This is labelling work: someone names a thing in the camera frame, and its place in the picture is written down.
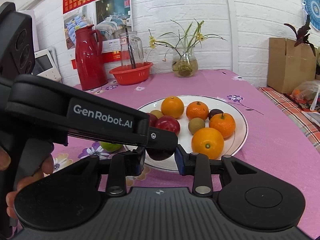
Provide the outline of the person's left hand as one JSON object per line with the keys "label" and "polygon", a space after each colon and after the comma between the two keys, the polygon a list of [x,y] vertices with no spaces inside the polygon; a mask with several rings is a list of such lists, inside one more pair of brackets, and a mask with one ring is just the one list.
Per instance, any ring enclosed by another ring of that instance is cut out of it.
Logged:
{"label": "person's left hand", "polygon": [[[1,171],[5,171],[11,163],[11,159],[7,152],[1,148]],[[13,219],[17,219],[14,210],[14,200],[18,192],[31,183],[34,183],[44,177],[44,174],[52,174],[54,170],[54,162],[52,155],[50,155],[43,163],[42,166],[32,175],[22,178],[17,184],[17,190],[11,191],[6,196],[7,214]]]}

